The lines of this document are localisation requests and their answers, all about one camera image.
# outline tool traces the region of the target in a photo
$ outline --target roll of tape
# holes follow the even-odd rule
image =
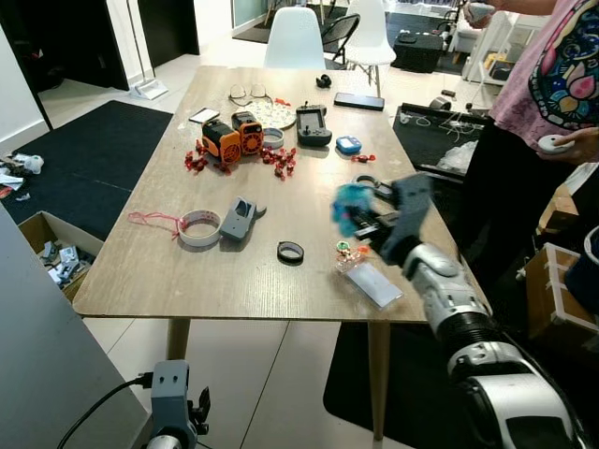
[[[442,96],[437,96],[434,100],[431,101],[430,108],[451,110],[451,103],[444,99]]]
[[[200,237],[186,234],[185,229],[197,222],[204,222],[213,225],[215,228],[214,232],[208,234],[207,236]],[[187,212],[183,217],[181,217],[181,220],[177,222],[179,238],[183,241],[183,243],[186,243],[189,246],[210,246],[221,238],[219,233],[221,223],[221,217],[216,212],[212,212],[211,210],[192,210],[191,212]]]
[[[285,143],[285,133],[279,128],[264,128],[264,148],[278,150]]]
[[[299,265],[303,262],[303,248],[293,241],[280,241],[277,246],[277,257],[287,264]]]

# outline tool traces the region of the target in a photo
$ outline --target pink shirt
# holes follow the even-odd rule
[[[536,151],[543,136],[599,126],[599,0],[557,1],[489,114]]]

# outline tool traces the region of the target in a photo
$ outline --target white controller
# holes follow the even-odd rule
[[[549,136],[544,136],[543,138],[541,138],[539,140],[539,148],[541,149],[541,152],[543,152],[544,154],[551,154],[551,155],[555,155],[555,154],[564,154],[565,152],[567,152],[568,150],[570,150],[573,146],[574,146],[574,141],[572,142],[568,142],[565,145],[559,145],[559,146],[555,146],[553,145],[553,142],[555,142],[558,138],[562,138],[563,136],[559,136],[557,134],[552,134]]]
[[[470,3],[468,6],[468,10],[470,11],[470,15],[472,16],[472,22],[477,23],[482,21],[485,17],[489,16],[495,12],[495,7],[491,5],[487,5],[485,3]]]

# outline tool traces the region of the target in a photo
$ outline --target white tile floor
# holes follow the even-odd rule
[[[226,39],[201,56],[185,55],[158,67],[156,76],[169,92],[154,101],[114,89],[65,81],[41,99],[54,126],[110,100],[174,112],[199,65],[262,66],[266,45]],[[395,68],[382,73],[382,95],[392,122],[402,102],[427,105],[442,89],[458,93],[454,109],[472,101],[477,86],[441,73],[414,74]],[[477,103],[487,106],[497,91],[484,90]],[[125,379],[153,368],[165,355],[163,320],[84,320]],[[191,327],[187,359],[190,393],[208,385],[212,393],[210,434],[213,449],[407,447],[385,439],[373,444],[372,433],[326,412],[322,403],[339,324],[201,321]],[[147,391],[136,390],[149,408]]]

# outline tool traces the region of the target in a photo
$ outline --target eyeglasses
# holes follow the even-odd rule
[[[251,98],[266,98],[272,104],[272,98],[266,93],[266,87],[263,84],[254,84],[250,90],[249,96]],[[247,100],[248,94],[245,88],[240,84],[233,84],[228,93],[228,99],[230,102],[242,108],[246,107],[250,103],[254,102],[254,99]]]

